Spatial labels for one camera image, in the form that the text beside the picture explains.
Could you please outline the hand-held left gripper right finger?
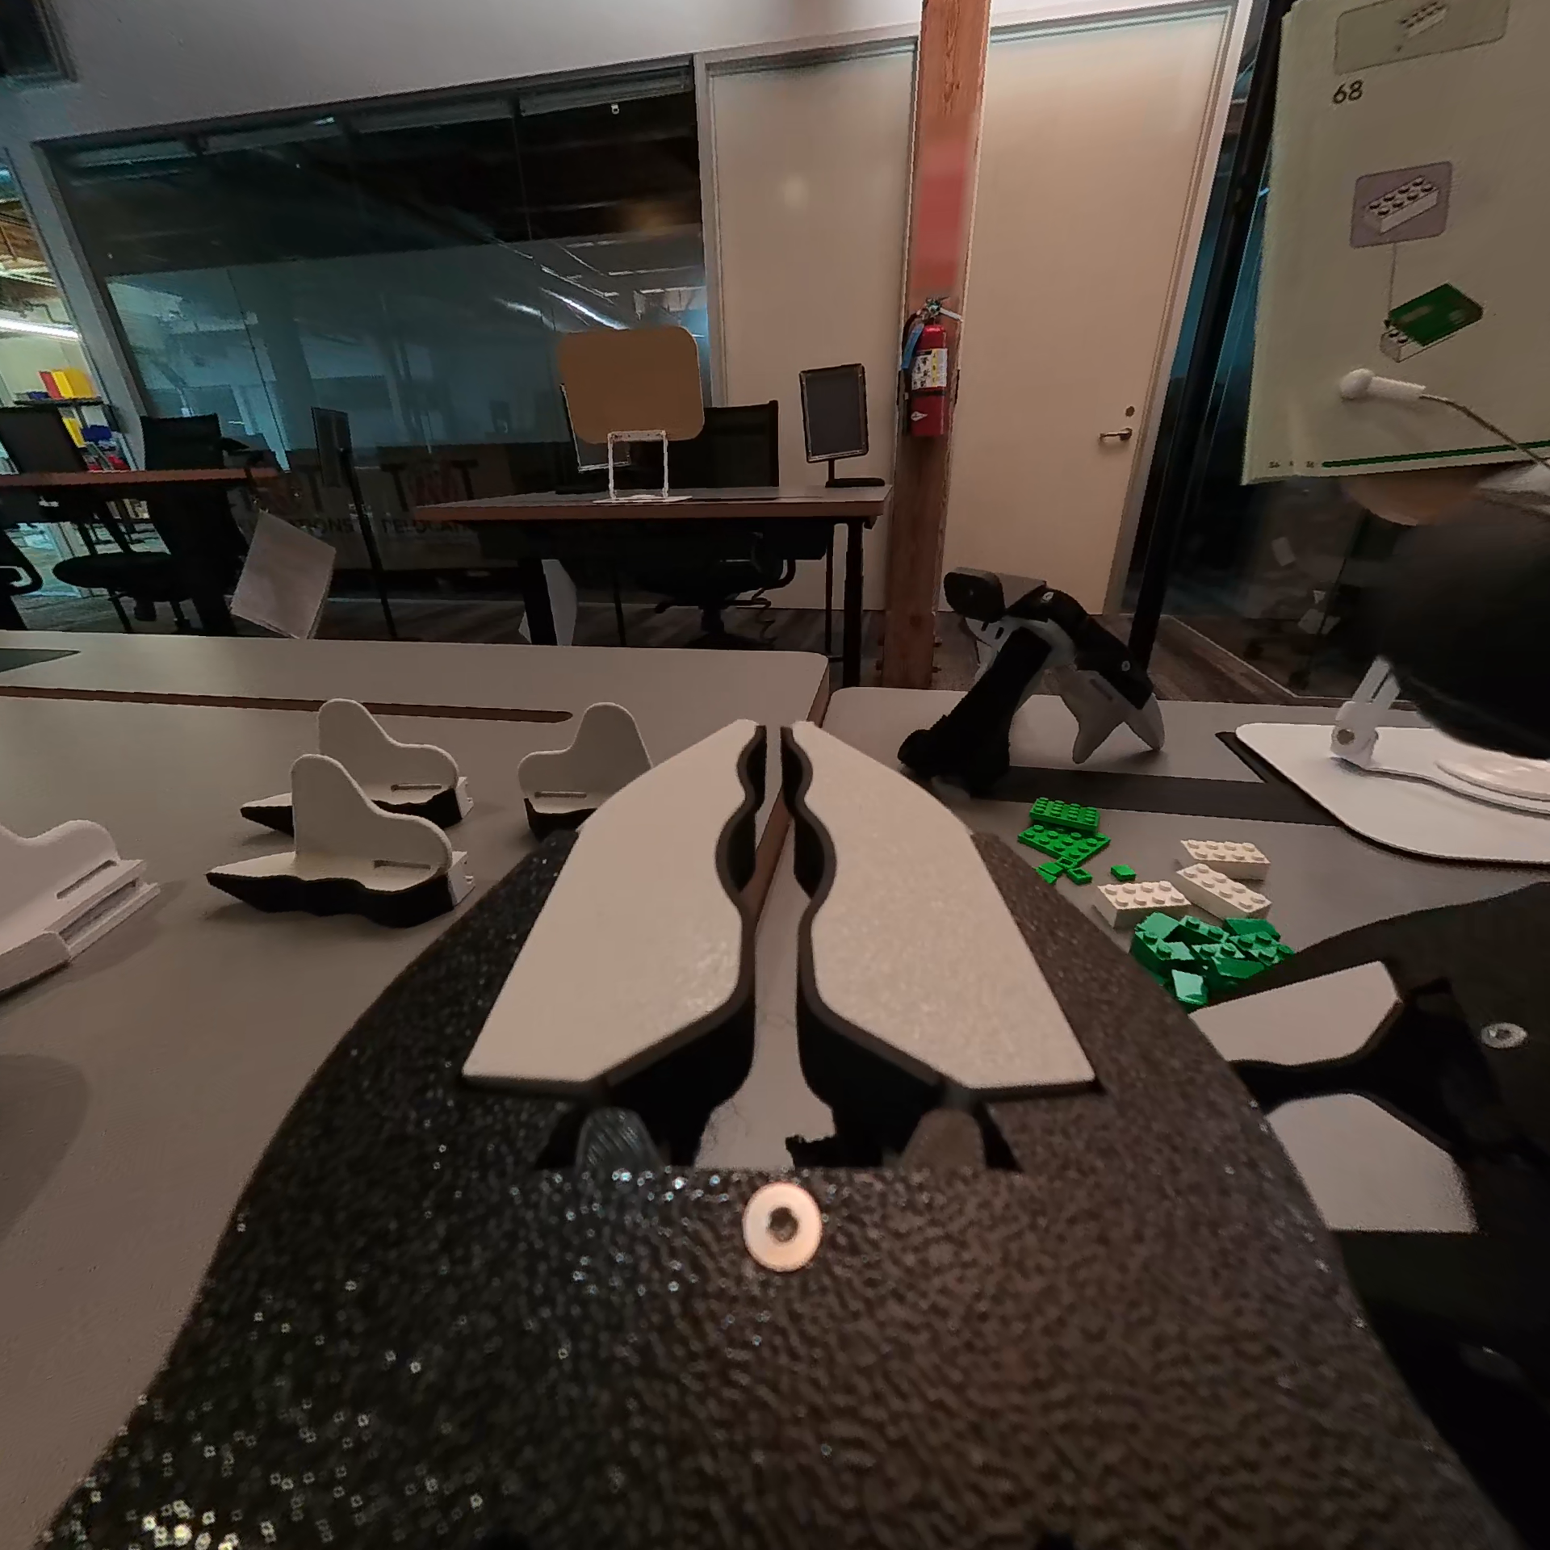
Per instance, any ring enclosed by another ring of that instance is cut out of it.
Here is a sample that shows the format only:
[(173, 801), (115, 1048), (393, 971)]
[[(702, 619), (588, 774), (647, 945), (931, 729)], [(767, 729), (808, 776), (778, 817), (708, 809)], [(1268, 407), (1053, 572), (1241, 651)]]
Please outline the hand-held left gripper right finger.
[(1098, 1094), (969, 833), (933, 795), (811, 723), (781, 731), (796, 1042), (833, 1135), (799, 1165), (985, 1165), (990, 1108)]

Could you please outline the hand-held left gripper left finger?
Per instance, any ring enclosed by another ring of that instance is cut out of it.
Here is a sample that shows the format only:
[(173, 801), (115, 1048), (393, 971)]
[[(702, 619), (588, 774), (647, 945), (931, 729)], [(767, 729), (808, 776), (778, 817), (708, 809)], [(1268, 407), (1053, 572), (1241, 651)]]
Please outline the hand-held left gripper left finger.
[(634, 1112), (675, 1165), (752, 1071), (767, 735), (734, 719), (641, 774), (574, 833), (460, 1077)]

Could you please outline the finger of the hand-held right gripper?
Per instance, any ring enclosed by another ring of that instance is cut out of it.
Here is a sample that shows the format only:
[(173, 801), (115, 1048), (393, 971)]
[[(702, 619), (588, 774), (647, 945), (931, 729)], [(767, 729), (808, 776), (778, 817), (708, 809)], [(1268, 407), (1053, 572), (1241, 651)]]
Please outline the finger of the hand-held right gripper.
[(1268, 1129), (1329, 1231), (1477, 1231), (1457, 1164), (1364, 1098), (1295, 1099), (1268, 1112)]
[(1404, 1013), (1380, 963), (1259, 990), (1190, 1016), (1239, 1077), (1333, 1067), (1363, 1056)]

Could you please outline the lego instruction booklet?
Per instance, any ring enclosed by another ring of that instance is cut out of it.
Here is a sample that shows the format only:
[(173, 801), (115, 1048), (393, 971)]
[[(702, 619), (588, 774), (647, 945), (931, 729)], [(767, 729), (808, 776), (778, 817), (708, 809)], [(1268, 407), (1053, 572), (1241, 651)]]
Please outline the lego instruction booklet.
[(1243, 482), (1546, 455), (1546, 2), (1295, 2)]

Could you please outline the pile of bright green pieces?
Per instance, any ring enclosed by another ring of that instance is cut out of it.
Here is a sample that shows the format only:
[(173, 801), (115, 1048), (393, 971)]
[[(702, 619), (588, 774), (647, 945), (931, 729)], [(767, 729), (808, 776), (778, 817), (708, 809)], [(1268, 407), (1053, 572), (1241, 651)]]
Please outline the pile of bright green pieces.
[(1146, 916), (1131, 934), (1131, 958), (1184, 1011), (1202, 1011), (1295, 958), (1276, 925), (1254, 918)]

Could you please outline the spare gripper finger part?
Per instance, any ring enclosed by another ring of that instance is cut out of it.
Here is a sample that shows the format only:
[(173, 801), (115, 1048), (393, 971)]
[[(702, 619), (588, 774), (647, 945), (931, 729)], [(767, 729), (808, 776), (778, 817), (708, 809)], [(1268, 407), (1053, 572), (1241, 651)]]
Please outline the spare gripper finger part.
[(329, 698), (315, 716), (315, 746), (292, 762), (282, 795), (245, 801), (240, 816), (305, 843), (368, 838), (377, 812), (427, 821), (439, 830), (472, 812), (452, 754), (400, 743), (359, 702)]
[(516, 767), (533, 838), (580, 829), (647, 771), (650, 754), (629, 709), (612, 702), (591, 705), (568, 746), (533, 751)]
[(338, 760), (297, 756), (289, 799), (292, 849), (213, 868), (205, 883), (264, 913), (384, 928), (435, 921), (472, 895), (467, 854), (435, 822), (375, 805)]

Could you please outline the white book stand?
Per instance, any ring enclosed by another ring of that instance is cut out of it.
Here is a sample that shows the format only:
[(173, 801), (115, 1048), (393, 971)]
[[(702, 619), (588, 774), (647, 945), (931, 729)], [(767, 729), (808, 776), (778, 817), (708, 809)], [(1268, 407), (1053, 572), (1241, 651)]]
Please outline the white book stand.
[(1411, 522), (1371, 600), (1364, 677), (1329, 731), (1264, 723), (1235, 735), (1364, 842), (1546, 868), (1546, 455), (1419, 383), (1359, 369), (1339, 395), (1455, 411), (1517, 462), (1457, 494), (1433, 474), (1363, 494)]

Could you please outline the spare hand-held gripper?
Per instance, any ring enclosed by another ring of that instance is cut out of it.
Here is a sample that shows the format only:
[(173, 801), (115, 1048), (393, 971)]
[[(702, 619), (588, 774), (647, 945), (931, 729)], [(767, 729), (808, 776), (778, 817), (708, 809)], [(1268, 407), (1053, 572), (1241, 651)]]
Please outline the spare hand-held gripper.
[(1146, 671), (1072, 597), (1039, 577), (980, 571), (945, 572), (940, 594), (990, 660), (955, 709), (902, 741), (899, 762), (911, 777), (990, 795), (1010, 771), (1014, 716), (1042, 684), (1076, 719), (1076, 764), (1118, 729), (1163, 751), (1164, 718)]

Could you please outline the wooden desk with black legs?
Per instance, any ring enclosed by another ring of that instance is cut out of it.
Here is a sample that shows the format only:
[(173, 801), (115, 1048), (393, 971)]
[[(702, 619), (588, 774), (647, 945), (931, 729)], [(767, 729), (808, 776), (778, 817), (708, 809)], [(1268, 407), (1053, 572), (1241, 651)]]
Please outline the wooden desk with black legs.
[[(141, 502), (151, 494), (164, 494), (180, 482), (227, 487), (245, 494), (261, 507), (274, 502), (274, 487), (286, 480), (280, 470), (247, 466), (247, 470), (187, 470), (187, 472), (44, 472), (44, 474), (4, 474), (3, 477), (3, 514), (15, 520), (42, 520), (56, 526), (94, 526), (107, 520), (114, 502)], [(115, 597), (114, 607), (120, 609), (128, 597)], [(181, 609), (180, 630), (203, 634), (191, 603)]]
[(843, 650), (840, 687), (862, 684), (862, 532), (891, 502), (886, 480), (845, 482), (840, 487), (708, 487), (679, 494), (495, 494), (467, 502), (413, 507), (425, 526), (558, 526), (558, 522), (823, 522), (843, 527)]

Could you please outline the white paper sheet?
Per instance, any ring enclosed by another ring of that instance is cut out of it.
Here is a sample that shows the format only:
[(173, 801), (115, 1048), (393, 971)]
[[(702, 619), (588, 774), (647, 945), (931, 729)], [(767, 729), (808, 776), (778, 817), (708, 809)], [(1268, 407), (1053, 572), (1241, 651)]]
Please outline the white paper sheet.
[(272, 635), (310, 640), (335, 568), (329, 543), (282, 516), (259, 514), (228, 613)]

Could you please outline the black office chair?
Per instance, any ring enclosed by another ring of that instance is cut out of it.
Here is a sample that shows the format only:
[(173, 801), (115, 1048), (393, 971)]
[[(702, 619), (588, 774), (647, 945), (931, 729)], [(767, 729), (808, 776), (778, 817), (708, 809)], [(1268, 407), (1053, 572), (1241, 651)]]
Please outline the black office chair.
[[(218, 470), (227, 472), (227, 439), (216, 414), (141, 416), (141, 462), (147, 472)], [(245, 563), (245, 538), (231, 514), (227, 487), (180, 482), (144, 497), (151, 527), (164, 553), (106, 551), (64, 560), (61, 582), (128, 597), (139, 619), (152, 619), (157, 603), (191, 603), (199, 630), (234, 635), (227, 597)]]
[[(696, 439), (669, 440), (665, 472), (673, 487), (775, 487), (781, 482), (781, 407), (712, 407)], [(702, 634), (692, 650), (758, 650), (724, 627), (724, 609), (744, 597), (765, 601), (796, 574), (796, 560), (775, 538), (748, 526), (669, 526), (638, 568), (638, 586), (669, 607), (696, 609)]]

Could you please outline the black framed sign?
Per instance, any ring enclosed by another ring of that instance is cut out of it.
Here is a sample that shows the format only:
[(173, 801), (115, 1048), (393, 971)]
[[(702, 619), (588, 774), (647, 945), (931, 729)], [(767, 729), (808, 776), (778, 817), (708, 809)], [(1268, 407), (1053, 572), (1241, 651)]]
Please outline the black framed sign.
[(799, 403), (806, 465), (825, 465), (825, 487), (882, 487), (874, 474), (835, 474), (840, 458), (870, 455), (865, 364), (811, 368), (799, 372)]

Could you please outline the white layered plastic part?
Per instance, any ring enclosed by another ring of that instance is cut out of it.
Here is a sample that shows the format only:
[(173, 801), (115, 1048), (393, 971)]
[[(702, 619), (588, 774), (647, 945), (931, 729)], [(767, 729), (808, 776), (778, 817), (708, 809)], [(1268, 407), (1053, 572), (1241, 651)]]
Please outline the white layered plastic part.
[(97, 822), (33, 838), (3, 829), (3, 995), (64, 971), (157, 892)]

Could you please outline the tan board on stand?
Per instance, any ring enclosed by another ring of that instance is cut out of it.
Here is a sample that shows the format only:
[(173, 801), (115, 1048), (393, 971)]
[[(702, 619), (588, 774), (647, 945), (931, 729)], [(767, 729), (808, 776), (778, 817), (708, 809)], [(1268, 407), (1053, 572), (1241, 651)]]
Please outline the tan board on stand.
[[(572, 435), (605, 448), (608, 502), (684, 503), (669, 494), (669, 444), (703, 429), (699, 345), (687, 329), (586, 329), (553, 341)], [(662, 448), (662, 491), (618, 494), (617, 457), (624, 445)]]

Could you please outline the red fire extinguisher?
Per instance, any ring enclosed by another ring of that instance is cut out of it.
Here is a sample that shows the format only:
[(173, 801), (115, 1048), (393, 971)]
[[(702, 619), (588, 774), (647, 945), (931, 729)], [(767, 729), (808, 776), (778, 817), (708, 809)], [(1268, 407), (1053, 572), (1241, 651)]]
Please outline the red fire extinguisher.
[(945, 399), (951, 389), (951, 329), (959, 315), (944, 299), (924, 299), (902, 327), (902, 429), (915, 440), (945, 435)]

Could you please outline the white door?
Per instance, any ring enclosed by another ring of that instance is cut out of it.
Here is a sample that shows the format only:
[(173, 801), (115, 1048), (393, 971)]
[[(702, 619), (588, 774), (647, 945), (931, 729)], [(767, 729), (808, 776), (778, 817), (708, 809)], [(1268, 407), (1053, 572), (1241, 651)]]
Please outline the white door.
[(1177, 336), (1239, 2), (993, 30), (944, 565), (1119, 586)]

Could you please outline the wooden pillar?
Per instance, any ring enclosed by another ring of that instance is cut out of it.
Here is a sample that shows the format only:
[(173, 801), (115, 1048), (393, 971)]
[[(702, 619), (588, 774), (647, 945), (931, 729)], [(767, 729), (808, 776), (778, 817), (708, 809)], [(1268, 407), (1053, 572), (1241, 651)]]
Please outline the wooden pillar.
[(887, 502), (879, 687), (928, 688), (955, 452), (955, 391), (978, 187), (990, 2), (923, 2), (904, 250), (904, 327), (937, 323), (949, 369), (937, 435), (902, 416)]

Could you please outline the shelf with coloured bins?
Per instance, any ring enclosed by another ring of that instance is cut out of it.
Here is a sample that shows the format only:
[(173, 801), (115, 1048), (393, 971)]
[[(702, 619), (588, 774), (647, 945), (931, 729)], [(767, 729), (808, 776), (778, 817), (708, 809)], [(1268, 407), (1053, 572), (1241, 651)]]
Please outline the shelf with coloured bins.
[(40, 372), (42, 391), (3, 407), (3, 457), (15, 474), (123, 472), (114, 408), (85, 369)]

